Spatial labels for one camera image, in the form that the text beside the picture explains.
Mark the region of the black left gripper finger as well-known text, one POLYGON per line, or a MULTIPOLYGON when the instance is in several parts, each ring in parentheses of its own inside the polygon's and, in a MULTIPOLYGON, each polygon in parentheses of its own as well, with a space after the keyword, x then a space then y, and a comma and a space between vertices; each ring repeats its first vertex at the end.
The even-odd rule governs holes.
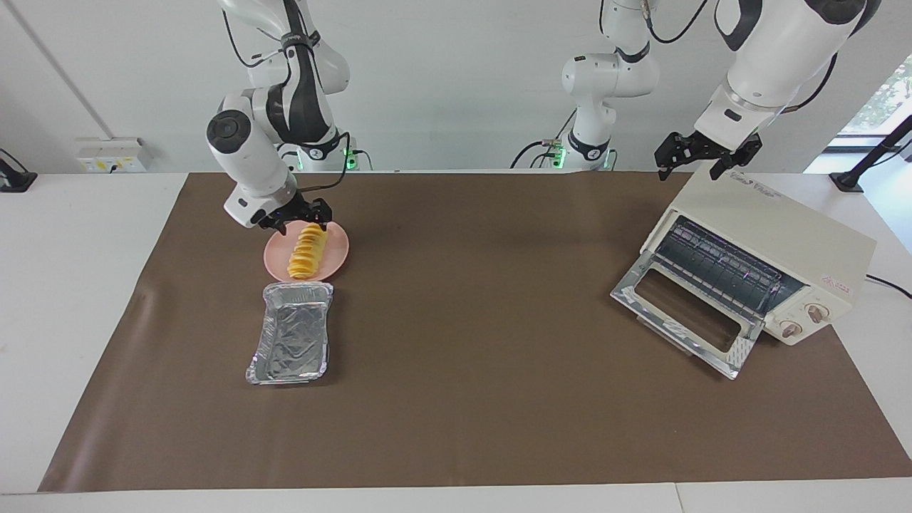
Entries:
POLYGON ((680 133, 670 133, 655 150, 655 165, 657 165, 659 180, 668 179, 671 172, 680 166, 680 161, 686 159, 685 139, 680 133))
POLYGON ((752 162, 755 155, 762 149, 760 136, 750 136, 738 149, 733 152, 724 152, 710 169, 710 178, 717 180, 724 172, 734 167, 744 167, 752 162))

